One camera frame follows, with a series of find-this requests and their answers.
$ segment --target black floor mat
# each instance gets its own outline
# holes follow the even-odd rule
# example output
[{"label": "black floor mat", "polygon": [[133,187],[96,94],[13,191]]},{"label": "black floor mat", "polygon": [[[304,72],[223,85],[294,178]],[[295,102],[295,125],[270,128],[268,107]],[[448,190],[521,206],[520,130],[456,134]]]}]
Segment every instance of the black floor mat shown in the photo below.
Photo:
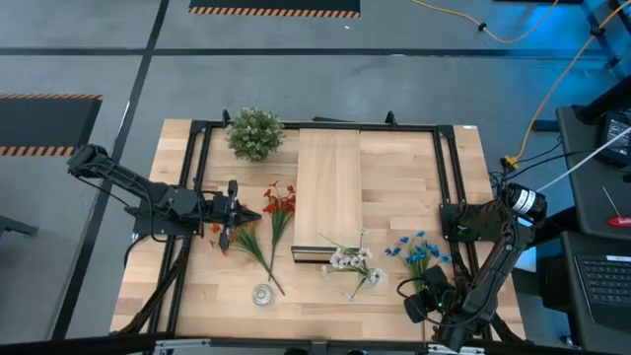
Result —
[{"label": "black floor mat", "polygon": [[197,15],[254,15],[356,19],[360,0],[190,0]]},{"label": "black floor mat", "polygon": [[0,95],[0,156],[70,156],[88,143],[103,97]]}]

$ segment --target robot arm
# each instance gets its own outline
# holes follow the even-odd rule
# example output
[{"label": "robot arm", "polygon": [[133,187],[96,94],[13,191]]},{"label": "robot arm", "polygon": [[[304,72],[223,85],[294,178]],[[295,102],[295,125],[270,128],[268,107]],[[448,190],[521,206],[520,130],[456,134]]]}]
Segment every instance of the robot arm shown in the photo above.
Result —
[{"label": "robot arm", "polygon": [[497,199],[464,210],[454,220],[460,230],[499,236],[479,272],[473,278],[465,273],[454,287],[443,270],[434,266],[426,271],[426,289],[404,303],[413,321],[426,320],[434,310],[441,312],[433,339],[456,352],[489,323],[498,324],[497,295],[544,222],[546,202],[543,195],[511,183]]},{"label": "robot arm", "polygon": [[231,228],[260,219],[259,214],[242,207],[237,200],[235,180],[229,182],[227,196],[213,192],[212,200],[205,200],[201,191],[139,176],[115,163],[105,148],[97,145],[81,147],[68,161],[68,173],[77,178],[106,179],[141,198],[140,207],[125,208],[136,217],[134,232],[139,234],[153,233],[155,229],[165,234],[180,234],[177,232],[185,230],[193,235],[202,231],[201,223],[221,223],[224,230],[219,246],[227,249]]}]

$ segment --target orange and black striped tape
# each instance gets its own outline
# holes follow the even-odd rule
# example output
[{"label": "orange and black striped tape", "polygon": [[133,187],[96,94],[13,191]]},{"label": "orange and black striped tape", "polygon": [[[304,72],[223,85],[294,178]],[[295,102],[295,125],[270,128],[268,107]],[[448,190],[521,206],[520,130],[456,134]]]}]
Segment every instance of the orange and black striped tape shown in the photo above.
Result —
[{"label": "orange and black striped tape", "polygon": [[75,147],[0,147],[4,157],[70,157]]},{"label": "orange and black striped tape", "polygon": [[196,15],[253,15],[253,16],[283,16],[283,17],[320,17],[320,18],[345,18],[357,19],[361,17],[355,11],[332,10],[288,10],[288,9],[257,9],[257,8],[233,8],[194,6],[188,9],[188,13]]},{"label": "orange and black striped tape", "polygon": [[92,94],[0,94],[0,99],[94,99],[102,100],[103,95]]}]

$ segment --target gray floor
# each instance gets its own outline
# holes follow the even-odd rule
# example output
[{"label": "gray floor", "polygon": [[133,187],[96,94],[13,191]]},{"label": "gray floor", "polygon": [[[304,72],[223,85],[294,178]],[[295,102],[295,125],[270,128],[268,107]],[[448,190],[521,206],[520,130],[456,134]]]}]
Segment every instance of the gray floor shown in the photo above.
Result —
[{"label": "gray floor", "polygon": [[[491,0],[441,4],[470,13],[504,37],[520,34],[546,9]],[[143,48],[158,5],[157,0],[3,1],[0,54],[2,47]],[[608,12],[601,1],[590,0],[589,7],[599,20]],[[359,20],[193,16],[186,8],[184,0],[171,1],[158,48],[507,48],[464,19],[407,0],[363,0]],[[582,7],[560,6],[538,31],[510,48],[572,54],[589,28]],[[631,36],[618,19],[607,39],[618,55],[630,54]],[[140,59],[0,55],[0,92],[103,94],[91,141],[109,149]],[[542,118],[553,119],[559,106],[586,104],[617,82],[603,69],[604,59],[588,59],[569,73]],[[566,57],[155,56],[121,163],[149,174],[165,118],[216,119],[224,108],[262,107],[287,120],[319,115],[382,121],[393,110],[400,122],[475,124],[494,171],[499,158],[519,149],[529,119],[568,62]],[[631,72],[628,59],[618,68]],[[532,134],[526,156],[552,147],[556,137]],[[565,169],[555,161],[517,181],[539,187]],[[41,228],[35,238],[7,234],[0,241],[0,343],[46,339],[96,192],[65,174],[65,159],[7,157],[0,158],[0,191],[0,214]],[[573,204],[566,180],[546,192],[551,212]],[[109,203],[69,336],[107,333],[132,223],[116,201]],[[560,346],[558,336],[568,332],[564,316],[544,309],[536,296],[518,298],[528,338]]]}]

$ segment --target wooden table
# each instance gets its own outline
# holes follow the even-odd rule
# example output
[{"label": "wooden table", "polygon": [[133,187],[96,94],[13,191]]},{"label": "wooden table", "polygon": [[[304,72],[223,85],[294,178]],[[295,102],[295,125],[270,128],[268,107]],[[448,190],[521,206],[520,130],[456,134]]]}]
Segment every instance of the wooden table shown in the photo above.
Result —
[{"label": "wooden table", "polygon": [[[167,119],[151,170],[150,179],[177,184],[186,147],[190,120]],[[467,201],[482,203],[493,198],[477,128],[455,126]],[[237,160],[227,147],[223,129],[213,129],[203,189],[225,190],[228,180],[239,182],[238,198],[254,211],[266,202],[263,193],[278,180],[279,186],[297,184],[300,130],[286,130],[279,151],[264,163]],[[197,140],[188,187],[193,186],[201,139]],[[287,296],[275,292],[273,306],[259,307],[251,299],[257,284],[266,283],[263,268],[234,249],[223,255],[214,246],[217,235],[194,238],[185,276],[176,334],[203,337],[292,338],[329,340],[431,341],[430,324],[413,324],[404,312],[395,286],[408,277],[400,259],[384,255],[399,238],[427,232],[430,243],[449,252],[442,238],[438,205],[441,203],[438,170],[430,133],[362,131],[360,133],[362,217],[370,234],[364,246],[373,251],[369,266],[380,267],[386,281],[362,289],[355,301],[343,295],[352,292],[357,277],[332,274],[322,278],[321,265],[294,263],[290,251],[294,226],[290,225],[276,251],[274,275]],[[443,142],[444,152],[449,152]],[[450,192],[456,187],[449,154],[445,154]],[[270,253],[271,228],[264,216],[257,235],[266,257]],[[476,243],[480,264],[492,244]],[[139,244],[129,261],[111,329],[120,329],[133,318],[156,287],[164,245],[147,240]],[[443,265],[448,277],[453,270]],[[159,329],[166,328],[171,294],[163,303]],[[499,315],[511,330],[524,337],[513,279],[509,277],[499,294]],[[435,319],[440,315],[433,313]]]}]

